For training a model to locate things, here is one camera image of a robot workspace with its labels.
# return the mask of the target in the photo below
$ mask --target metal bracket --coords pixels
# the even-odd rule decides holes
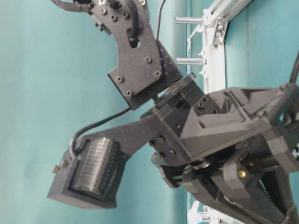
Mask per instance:
[[[199,201],[195,201],[192,208],[189,210],[187,215],[189,224],[198,224],[202,222],[209,224],[243,224],[208,206],[203,207],[203,212],[198,212],[199,205]]]
[[[203,65],[200,74],[204,78],[205,93],[226,88],[224,41],[228,23],[250,2],[251,0],[215,0],[208,9],[203,10],[204,15],[200,18],[176,19],[181,24],[197,24],[187,39],[188,54],[191,52],[192,37],[196,33],[202,33],[202,50],[199,53],[201,58],[177,58],[177,63]]]

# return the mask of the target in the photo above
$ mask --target brass screw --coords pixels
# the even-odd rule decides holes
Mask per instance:
[[[240,178],[244,179],[244,178],[246,178],[246,176],[247,176],[246,171],[244,171],[244,170],[239,171],[239,177]]]

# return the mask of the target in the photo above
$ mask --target metal rod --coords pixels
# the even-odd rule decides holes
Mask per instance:
[[[177,23],[181,24],[203,24],[204,19],[201,17],[180,17],[177,16],[176,18]]]
[[[177,58],[177,64],[194,64],[194,65],[205,65],[206,60],[202,58]]]

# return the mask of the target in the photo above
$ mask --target braided cable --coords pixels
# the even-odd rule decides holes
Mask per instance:
[[[139,16],[138,16],[137,6],[132,0],[124,0],[124,1],[132,15],[132,29],[129,34],[129,37],[132,39],[136,39],[138,37],[138,30],[139,30]]]

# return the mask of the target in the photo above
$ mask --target teal backdrop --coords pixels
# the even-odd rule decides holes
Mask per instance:
[[[156,31],[160,0],[149,0]],[[160,40],[175,58],[186,55],[186,1],[165,4]],[[50,0],[10,0],[0,13],[0,223],[182,224],[186,191],[170,189],[145,146],[127,163],[115,210],[80,210],[46,198],[72,135],[127,107],[107,73],[117,66],[113,36],[87,14]],[[101,129],[136,121],[153,106]]]

